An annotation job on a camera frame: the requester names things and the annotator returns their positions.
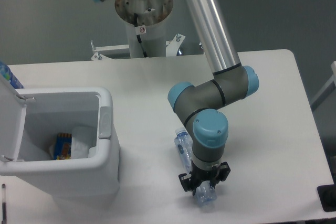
white table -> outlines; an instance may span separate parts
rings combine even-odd
[[[212,78],[204,56],[11,66],[27,88],[103,86],[111,91],[121,145],[114,198],[53,199],[16,177],[7,185],[8,223],[270,223],[335,217],[317,186],[332,184],[299,71],[287,50],[243,52],[260,88],[221,109],[229,120],[224,155],[231,173],[216,187],[213,209],[199,209],[178,180],[174,131],[182,124],[168,101],[180,81]]]

trash bin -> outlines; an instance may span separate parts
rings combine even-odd
[[[14,175],[57,197],[113,194],[119,188],[119,141],[112,97],[104,88],[15,90],[0,76],[0,175]],[[95,153],[52,160],[60,132],[97,130]]]

plastic bottle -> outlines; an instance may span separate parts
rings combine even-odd
[[[175,145],[179,152],[181,161],[186,169],[186,172],[191,171],[191,158],[193,140],[187,133],[185,128],[180,128],[175,131],[176,138],[174,139]],[[204,181],[196,189],[195,198],[200,207],[208,205],[217,199],[215,189],[210,185],[209,181]]]
[[[14,89],[23,89],[21,82],[13,75],[11,69],[0,61],[0,74],[10,82]]]

